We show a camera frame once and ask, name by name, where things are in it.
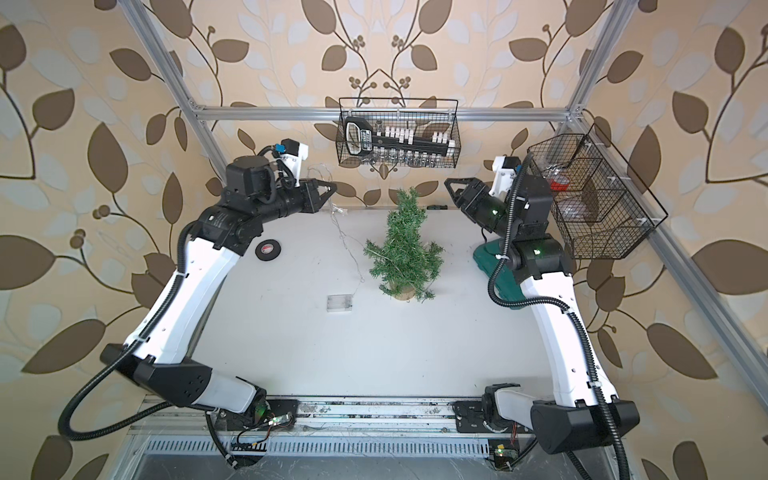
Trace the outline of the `clear wire string lights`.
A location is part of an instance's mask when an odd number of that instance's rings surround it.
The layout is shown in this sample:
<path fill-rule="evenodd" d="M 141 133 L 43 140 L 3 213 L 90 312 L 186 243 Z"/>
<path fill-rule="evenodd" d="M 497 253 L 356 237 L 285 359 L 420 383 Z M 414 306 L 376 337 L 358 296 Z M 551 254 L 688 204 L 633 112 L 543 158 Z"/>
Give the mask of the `clear wire string lights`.
<path fill-rule="evenodd" d="M 333 176 L 329 168 L 324 164 L 320 164 L 318 166 L 309 166 L 308 172 L 313 178 L 318 178 L 319 180 L 322 180 L 322 181 L 333 182 Z M 365 277 L 363 275 L 357 256 L 354 254 L 354 252 L 352 251 L 351 247 L 348 244 L 348 241 L 350 239 L 353 239 L 353 237 L 349 236 L 345 232 L 345 230 L 342 228 L 339 221 L 341 217 L 345 217 L 348 214 L 348 210 L 346 208 L 342 208 L 338 206 L 334 200 L 330 200 L 329 203 L 330 203 L 329 215 L 330 215 L 331 222 L 337 229 L 338 236 L 342 243 L 342 246 L 344 247 L 348 256 L 350 257 L 350 259 L 355 265 L 355 270 L 358 277 L 358 283 L 355 286 L 353 293 L 350 295 L 351 298 L 354 298 L 354 296 L 359 291 L 360 287 L 365 284 Z"/>

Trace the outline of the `small green christmas tree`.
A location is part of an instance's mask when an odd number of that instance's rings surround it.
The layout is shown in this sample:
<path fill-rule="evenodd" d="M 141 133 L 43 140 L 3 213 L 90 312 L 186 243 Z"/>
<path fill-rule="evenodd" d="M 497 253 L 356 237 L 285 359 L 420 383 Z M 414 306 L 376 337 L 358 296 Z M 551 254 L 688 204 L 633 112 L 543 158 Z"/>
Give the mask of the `small green christmas tree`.
<path fill-rule="evenodd" d="M 441 272 L 444 248 L 422 238 L 427 210 L 419 205 L 418 190 L 398 190 L 397 195 L 397 208 L 387 216 L 384 242 L 365 243 L 364 254 L 373 261 L 370 274 L 379 281 L 380 291 L 389 297 L 401 301 L 432 300 L 432 284 Z"/>

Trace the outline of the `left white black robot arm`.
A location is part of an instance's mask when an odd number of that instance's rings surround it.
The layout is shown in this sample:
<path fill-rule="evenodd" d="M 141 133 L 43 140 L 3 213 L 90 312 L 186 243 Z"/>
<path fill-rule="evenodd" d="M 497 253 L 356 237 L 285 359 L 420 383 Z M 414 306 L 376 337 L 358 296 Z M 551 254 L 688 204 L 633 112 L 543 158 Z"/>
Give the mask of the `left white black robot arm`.
<path fill-rule="evenodd" d="M 261 236 L 267 222 L 313 214 L 336 193 L 333 182 L 301 179 L 282 159 L 272 169 L 262 157 L 236 159 L 226 168 L 219 201 L 187 224 L 177 242 L 177 266 L 141 324 L 122 344 L 102 352 L 104 368 L 64 407 L 58 432 L 71 441 L 100 438 L 171 406 L 227 411 L 249 426 L 265 417 L 266 392 L 253 383 L 215 372 L 188 358 L 192 336 L 234 265 Z M 162 403 L 107 427 L 77 431 L 71 421 L 80 403 L 118 371 L 162 398 Z"/>

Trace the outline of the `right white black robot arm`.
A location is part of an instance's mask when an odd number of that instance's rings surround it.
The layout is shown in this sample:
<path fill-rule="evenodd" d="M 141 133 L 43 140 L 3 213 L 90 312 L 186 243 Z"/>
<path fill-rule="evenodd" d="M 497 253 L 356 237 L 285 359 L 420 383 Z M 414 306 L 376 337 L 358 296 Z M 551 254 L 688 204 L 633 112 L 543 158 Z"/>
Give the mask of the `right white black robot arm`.
<path fill-rule="evenodd" d="M 537 398 L 517 383 L 494 384 L 482 396 L 484 425 L 501 433 L 523 426 L 548 454 L 565 454 L 579 475 L 589 475 L 576 451 L 610 446 L 621 479 L 631 478 L 623 436 L 640 416 L 620 399 L 605 374 L 575 299 L 570 256 L 548 233 L 553 193 L 548 181 L 529 173 L 533 157 L 496 159 L 495 179 L 448 178 L 454 205 L 474 224 L 501 239 L 487 293 L 497 305 L 529 308 L 543 339 L 553 397 Z"/>

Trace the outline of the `black tape roll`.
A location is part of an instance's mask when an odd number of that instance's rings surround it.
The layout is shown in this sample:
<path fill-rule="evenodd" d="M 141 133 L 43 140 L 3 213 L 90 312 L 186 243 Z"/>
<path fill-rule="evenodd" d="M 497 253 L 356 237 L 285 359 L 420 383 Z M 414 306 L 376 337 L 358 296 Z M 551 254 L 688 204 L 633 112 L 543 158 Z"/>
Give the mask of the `black tape roll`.
<path fill-rule="evenodd" d="M 255 247 L 256 257 L 264 262 L 269 262 L 277 259 L 282 253 L 281 244 L 275 239 L 267 239 L 261 241 Z"/>

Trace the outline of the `red item in basket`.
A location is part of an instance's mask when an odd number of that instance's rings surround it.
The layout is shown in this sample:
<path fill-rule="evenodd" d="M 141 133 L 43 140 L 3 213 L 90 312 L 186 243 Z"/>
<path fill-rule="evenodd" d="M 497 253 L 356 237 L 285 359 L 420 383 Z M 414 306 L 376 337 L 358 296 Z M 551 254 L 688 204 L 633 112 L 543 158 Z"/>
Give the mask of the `red item in basket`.
<path fill-rule="evenodd" d="M 565 192 L 569 189 L 570 179 L 560 168 L 548 169 L 545 174 L 550 189 L 553 193 Z"/>

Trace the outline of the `clear battery box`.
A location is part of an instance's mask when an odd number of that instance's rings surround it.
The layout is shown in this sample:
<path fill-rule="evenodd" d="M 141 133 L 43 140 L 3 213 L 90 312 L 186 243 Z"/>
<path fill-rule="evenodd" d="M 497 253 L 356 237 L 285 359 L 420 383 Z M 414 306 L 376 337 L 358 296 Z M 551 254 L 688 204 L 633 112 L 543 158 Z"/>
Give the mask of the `clear battery box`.
<path fill-rule="evenodd" d="M 333 294 L 327 296 L 326 311 L 329 313 L 348 312 L 353 308 L 352 294 Z"/>

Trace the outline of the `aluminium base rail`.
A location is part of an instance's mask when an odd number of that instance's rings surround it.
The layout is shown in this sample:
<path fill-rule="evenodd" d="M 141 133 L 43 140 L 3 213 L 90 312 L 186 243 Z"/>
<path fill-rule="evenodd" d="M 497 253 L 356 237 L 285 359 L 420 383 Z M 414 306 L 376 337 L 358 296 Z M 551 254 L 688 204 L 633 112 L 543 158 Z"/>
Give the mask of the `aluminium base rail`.
<path fill-rule="evenodd" d="M 268 396 L 271 411 L 291 412 L 289 428 L 274 433 L 342 436 L 458 435 L 454 405 L 480 404 L 480 397 Z M 232 414 L 216 414 L 225 436 L 241 430 Z M 171 407 L 128 427 L 133 435 L 207 435 L 204 414 Z"/>

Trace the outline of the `aluminium frame post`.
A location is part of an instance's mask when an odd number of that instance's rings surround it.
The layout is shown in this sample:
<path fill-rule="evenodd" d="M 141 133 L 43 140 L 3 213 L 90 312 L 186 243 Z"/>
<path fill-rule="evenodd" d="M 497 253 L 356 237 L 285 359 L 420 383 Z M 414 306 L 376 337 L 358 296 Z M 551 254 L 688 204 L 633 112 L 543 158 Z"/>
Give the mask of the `aluminium frame post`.
<path fill-rule="evenodd" d="M 230 159 L 218 144 L 207 121 L 199 116 L 201 106 L 193 99 L 182 74 L 176 68 L 169 51 L 165 48 L 160 34 L 155 30 L 144 3 L 135 0 L 119 0 L 118 5 L 143 47 L 147 50 L 184 118 L 190 124 L 191 130 L 201 144 L 202 151 L 209 160 L 215 175 L 221 181 L 222 186 L 226 186 L 226 167 Z"/>

